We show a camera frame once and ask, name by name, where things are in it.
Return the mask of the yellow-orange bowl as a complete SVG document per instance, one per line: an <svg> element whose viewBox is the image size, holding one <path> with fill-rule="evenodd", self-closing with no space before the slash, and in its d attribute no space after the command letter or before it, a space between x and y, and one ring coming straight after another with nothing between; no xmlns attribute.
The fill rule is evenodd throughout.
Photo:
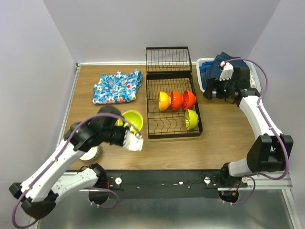
<svg viewBox="0 0 305 229"><path fill-rule="evenodd" d="M159 92L159 110L164 111L171 105L171 97L163 91Z"/></svg>

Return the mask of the orange-red bowl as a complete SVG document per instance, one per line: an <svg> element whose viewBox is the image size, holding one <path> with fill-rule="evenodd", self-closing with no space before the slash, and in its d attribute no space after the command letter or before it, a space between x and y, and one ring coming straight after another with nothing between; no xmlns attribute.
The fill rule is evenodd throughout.
<svg viewBox="0 0 305 229"><path fill-rule="evenodd" d="M183 105L183 97L178 91L171 92L171 109L177 110Z"/></svg>
<svg viewBox="0 0 305 229"><path fill-rule="evenodd" d="M191 109L197 102L196 96L190 90L185 90L183 93L183 109Z"/></svg>

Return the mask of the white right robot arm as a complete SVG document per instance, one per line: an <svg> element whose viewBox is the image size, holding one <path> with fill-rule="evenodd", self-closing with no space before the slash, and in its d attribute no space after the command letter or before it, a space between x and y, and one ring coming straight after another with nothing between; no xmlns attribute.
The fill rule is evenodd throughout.
<svg viewBox="0 0 305 229"><path fill-rule="evenodd" d="M226 64L220 76L207 80L203 95L212 99L213 93L218 99L232 99L247 117L255 136L255 142L244 159L223 165L220 183L230 187L237 178L253 175L271 180L284 178L289 171L288 162L294 141L276 127L267 113L261 94L252 86L249 68Z"/></svg>

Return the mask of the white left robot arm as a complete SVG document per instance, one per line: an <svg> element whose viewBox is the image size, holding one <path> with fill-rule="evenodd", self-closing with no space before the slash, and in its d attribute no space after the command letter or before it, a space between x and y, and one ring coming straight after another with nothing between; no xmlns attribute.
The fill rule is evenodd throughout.
<svg viewBox="0 0 305 229"><path fill-rule="evenodd" d="M128 129L116 125L119 119L123 117L118 109L104 106L96 115L74 123L53 154L33 175L9 187L10 193L18 200L17 206L39 220L53 211L60 198L74 191L107 188L106 171L97 163L67 180L61 176L76 160L103 142L125 147Z"/></svg>

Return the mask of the black wire dish rack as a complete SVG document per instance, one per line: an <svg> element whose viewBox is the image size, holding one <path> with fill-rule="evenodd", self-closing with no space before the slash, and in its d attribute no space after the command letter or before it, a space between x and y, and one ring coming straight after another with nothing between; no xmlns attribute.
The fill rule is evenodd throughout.
<svg viewBox="0 0 305 229"><path fill-rule="evenodd" d="M203 127L188 47L147 47L145 57L148 137L200 136Z"/></svg>

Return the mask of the white plastic basket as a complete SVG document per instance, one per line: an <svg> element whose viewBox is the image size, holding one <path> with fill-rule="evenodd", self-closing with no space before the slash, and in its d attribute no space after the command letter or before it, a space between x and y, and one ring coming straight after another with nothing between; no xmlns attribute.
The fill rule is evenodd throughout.
<svg viewBox="0 0 305 229"><path fill-rule="evenodd" d="M203 77L201 76L199 67L202 65L202 63L211 62L213 60L214 60L214 58L199 58L196 61L197 78L198 78L200 90L202 92L205 91L207 83L205 82L205 79L203 79ZM261 84L260 84L256 69L255 69L255 66L251 62L245 62L245 63L249 67L250 71L253 72L254 78L256 80L256 89L258 90L258 92L261 92Z"/></svg>

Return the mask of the lime green bowl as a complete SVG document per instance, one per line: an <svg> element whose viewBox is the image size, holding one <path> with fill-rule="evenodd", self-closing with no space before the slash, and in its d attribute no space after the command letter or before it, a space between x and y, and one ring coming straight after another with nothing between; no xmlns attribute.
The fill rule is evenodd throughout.
<svg viewBox="0 0 305 229"><path fill-rule="evenodd" d="M139 113L136 110L128 110L124 113L122 113L122 117L131 122L139 131L141 131L143 127L143 117L141 113ZM129 123L125 123L122 120L117 120L116 123L117 126L124 126L124 127L129 127ZM137 133L136 129L134 129L133 126L130 127L130 131L133 132L134 134Z"/></svg>
<svg viewBox="0 0 305 229"><path fill-rule="evenodd" d="M185 110L185 125L188 131L195 129L199 123L199 116L194 110Z"/></svg>

